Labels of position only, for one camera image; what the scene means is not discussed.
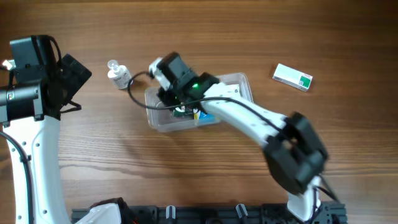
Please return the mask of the blue yellow VapoDrops box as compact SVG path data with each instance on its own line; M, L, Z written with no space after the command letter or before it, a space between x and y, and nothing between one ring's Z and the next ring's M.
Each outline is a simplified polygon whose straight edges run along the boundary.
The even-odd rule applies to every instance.
M218 118L212 114L206 114L205 112L196 108L193 109L193 119L196 125L213 124L218 122Z

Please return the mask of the white Hansaplast plaster box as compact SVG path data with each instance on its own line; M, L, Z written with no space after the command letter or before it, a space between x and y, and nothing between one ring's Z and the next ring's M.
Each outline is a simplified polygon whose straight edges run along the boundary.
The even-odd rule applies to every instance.
M226 86L228 88L229 93L234 93L240 95L240 86L239 84L231 84Z

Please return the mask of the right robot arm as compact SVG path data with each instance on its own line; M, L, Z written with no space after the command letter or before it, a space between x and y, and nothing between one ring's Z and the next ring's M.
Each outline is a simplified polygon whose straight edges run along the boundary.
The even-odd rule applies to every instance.
M288 211L304 223L314 221L321 202L320 175L328 153L309 120L285 116L244 99L219 78L197 75L172 52L149 65L167 106L192 106L234 126L262 148L269 172L288 192Z

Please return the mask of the small white plastic bottle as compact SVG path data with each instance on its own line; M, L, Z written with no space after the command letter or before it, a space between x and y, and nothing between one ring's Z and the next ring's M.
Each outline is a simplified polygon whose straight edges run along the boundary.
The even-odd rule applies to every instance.
M108 62L108 78L120 90L126 89L132 75L125 65L120 65L116 60Z

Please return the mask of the dark green tape packet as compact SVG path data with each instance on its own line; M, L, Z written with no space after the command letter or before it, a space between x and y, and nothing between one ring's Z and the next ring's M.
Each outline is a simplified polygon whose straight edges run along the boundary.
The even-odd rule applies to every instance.
M194 112L191 108L188 108L186 106L176 107L173 110L173 117L193 119Z

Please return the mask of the white green medicine box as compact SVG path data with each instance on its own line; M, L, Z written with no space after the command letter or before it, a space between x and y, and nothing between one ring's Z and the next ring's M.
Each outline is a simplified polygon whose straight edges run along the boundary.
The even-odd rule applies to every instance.
M276 66L272 78L302 91L308 91L313 80L311 75L282 65L281 63Z

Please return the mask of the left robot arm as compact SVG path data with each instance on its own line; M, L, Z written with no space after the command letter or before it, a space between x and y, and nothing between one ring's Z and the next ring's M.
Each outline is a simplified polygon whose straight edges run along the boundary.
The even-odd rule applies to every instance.
M64 106L92 73L50 35L10 42L9 83L1 87L1 136L9 147L16 223L71 223L62 194L58 142Z

